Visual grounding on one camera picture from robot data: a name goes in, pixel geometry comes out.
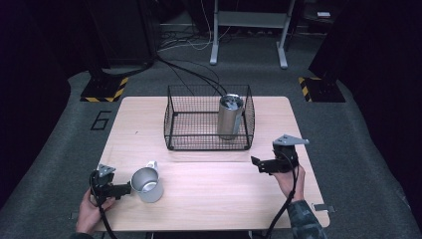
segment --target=gray carpet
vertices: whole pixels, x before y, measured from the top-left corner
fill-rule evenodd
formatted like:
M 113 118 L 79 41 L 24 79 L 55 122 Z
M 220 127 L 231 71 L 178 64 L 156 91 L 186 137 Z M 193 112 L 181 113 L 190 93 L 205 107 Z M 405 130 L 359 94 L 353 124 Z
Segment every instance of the gray carpet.
M 277 40 L 232 39 L 221 44 L 214 67 L 208 64 L 211 46 L 202 51 L 174 48 L 159 55 L 216 80 L 210 68 L 221 84 L 250 85 L 253 96 L 289 98 L 301 133 L 311 142 L 307 150 L 322 197 L 337 210 L 329 214 L 330 225 L 325 229 L 329 238 L 422 238 L 401 187 L 372 143 L 347 88 L 338 83 L 346 98 L 344 104 L 305 101 L 298 77 L 312 76 L 308 66 L 322 37 L 296 36 L 287 52 L 287 70 L 279 67 Z M 186 84 L 201 84 L 193 76 L 179 75 Z M 72 95 L 60 121 L 0 212 L 0 238 L 67 238 L 74 231 L 76 220 L 69 216 L 78 211 L 121 102 L 80 102 L 89 79 L 88 73 L 69 79 Z M 156 62 L 130 77 L 122 96 L 166 96 L 166 87 L 173 84 L 181 81 L 171 69 Z M 105 130 L 90 130 L 99 111 L 111 111 L 103 115 L 109 122 Z M 118 232 L 116 236 L 143 238 L 144 233 Z M 292 238 L 292 233 L 276 230 L 273 238 Z

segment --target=shelf leg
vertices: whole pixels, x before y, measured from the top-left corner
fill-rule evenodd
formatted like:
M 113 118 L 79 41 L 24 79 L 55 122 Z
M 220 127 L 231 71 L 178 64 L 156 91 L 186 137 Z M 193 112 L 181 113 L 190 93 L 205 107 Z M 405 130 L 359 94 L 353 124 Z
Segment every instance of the shelf leg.
M 214 0 L 214 41 L 212 43 L 210 65 L 217 65 L 218 57 L 218 0 Z
M 285 53 L 285 42 L 286 36 L 288 35 L 289 25 L 292 19 L 293 7 L 295 6 L 295 0 L 291 0 L 289 10 L 286 16 L 285 26 L 283 28 L 282 37 L 280 42 L 277 42 L 277 52 L 279 53 L 280 67 L 285 70 L 288 68 L 288 61 L 286 60 Z

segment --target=mug handle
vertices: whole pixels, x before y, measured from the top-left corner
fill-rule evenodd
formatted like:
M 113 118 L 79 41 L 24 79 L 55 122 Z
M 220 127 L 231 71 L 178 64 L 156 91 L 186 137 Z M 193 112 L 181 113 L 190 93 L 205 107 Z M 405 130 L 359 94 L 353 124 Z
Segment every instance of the mug handle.
M 158 171 L 158 164 L 157 164 L 157 161 L 149 161 L 148 162 L 148 164 L 146 165 L 147 167 L 151 167 L 151 168 L 153 168 L 153 169 L 155 169 L 155 170 L 157 170 Z

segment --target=wooden table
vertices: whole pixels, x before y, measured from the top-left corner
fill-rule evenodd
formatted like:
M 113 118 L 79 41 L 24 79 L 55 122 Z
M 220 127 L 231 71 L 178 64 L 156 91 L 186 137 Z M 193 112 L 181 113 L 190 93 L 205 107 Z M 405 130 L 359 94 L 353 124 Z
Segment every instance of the wooden table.
M 272 142 L 284 133 L 302 137 L 289 100 L 253 97 L 255 136 L 245 151 L 170 151 L 163 122 L 166 97 L 124 98 L 105 145 L 101 164 L 116 168 L 114 184 L 125 184 L 149 161 L 156 160 L 164 194 L 144 203 L 132 191 L 106 216 L 114 231 L 261 230 L 267 229 L 286 200 L 276 179 L 259 173 L 251 155 L 273 159 Z M 307 171 L 305 198 L 323 203 L 304 145 L 296 146 Z M 315 212 L 323 227 L 326 212 Z M 288 228 L 287 212 L 276 228 Z M 106 230 L 99 223 L 97 230 Z

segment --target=white stand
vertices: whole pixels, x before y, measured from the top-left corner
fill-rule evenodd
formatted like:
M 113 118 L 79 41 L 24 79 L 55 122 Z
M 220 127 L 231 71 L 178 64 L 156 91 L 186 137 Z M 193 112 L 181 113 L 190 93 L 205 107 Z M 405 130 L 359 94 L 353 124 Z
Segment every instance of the white stand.
M 211 50 L 210 64 L 216 65 L 219 45 L 219 26 L 237 27 L 260 27 L 283 29 L 280 42 L 277 42 L 280 67 L 286 69 L 288 62 L 285 54 L 285 41 L 288 34 L 289 24 L 292 18 L 295 0 L 291 0 L 287 13 L 252 13 L 252 12 L 228 12 L 218 11 L 218 0 L 214 1 L 214 41 Z

